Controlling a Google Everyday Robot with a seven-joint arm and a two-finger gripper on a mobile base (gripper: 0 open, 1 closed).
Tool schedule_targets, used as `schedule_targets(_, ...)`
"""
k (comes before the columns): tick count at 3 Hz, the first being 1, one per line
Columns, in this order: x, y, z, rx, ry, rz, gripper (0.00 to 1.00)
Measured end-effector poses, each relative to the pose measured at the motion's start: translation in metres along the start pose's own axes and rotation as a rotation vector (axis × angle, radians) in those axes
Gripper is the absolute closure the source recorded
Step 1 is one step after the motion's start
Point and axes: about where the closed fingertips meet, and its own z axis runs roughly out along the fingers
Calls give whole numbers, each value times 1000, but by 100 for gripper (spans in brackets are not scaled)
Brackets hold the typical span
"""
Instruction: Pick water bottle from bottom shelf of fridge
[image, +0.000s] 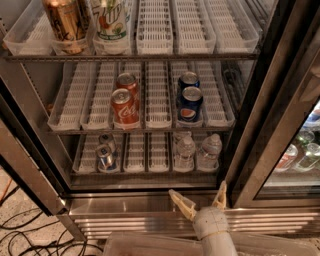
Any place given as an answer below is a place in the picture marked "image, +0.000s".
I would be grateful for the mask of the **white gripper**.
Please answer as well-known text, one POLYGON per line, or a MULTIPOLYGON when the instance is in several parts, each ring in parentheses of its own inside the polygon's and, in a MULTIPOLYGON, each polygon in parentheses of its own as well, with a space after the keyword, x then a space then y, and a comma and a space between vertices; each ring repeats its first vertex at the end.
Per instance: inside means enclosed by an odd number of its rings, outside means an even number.
POLYGON ((199 240, 212 235, 221 235, 229 232, 229 224, 222 211, 227 205, 227 184, 222 181, 213 200, 212 206, 204 207, 198 212, 195 203, 182 196, 173 189, 169 190, 172 201, 178 206, 182 214, 190 221, 199 240))

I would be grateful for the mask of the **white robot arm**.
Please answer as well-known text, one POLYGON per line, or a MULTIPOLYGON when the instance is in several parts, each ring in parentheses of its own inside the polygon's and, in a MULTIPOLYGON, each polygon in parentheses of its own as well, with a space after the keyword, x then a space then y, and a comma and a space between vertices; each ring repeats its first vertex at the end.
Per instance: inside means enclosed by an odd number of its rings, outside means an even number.
POLYGON ((173 189, 169 190, 172 201, 185 218, 192 222, 196 236, 202 244, 203 256, 238 256, 224 213, 227 203, 226 192, 227 184, 222 181, 212 205, 197 211, 192 200, 173 189))

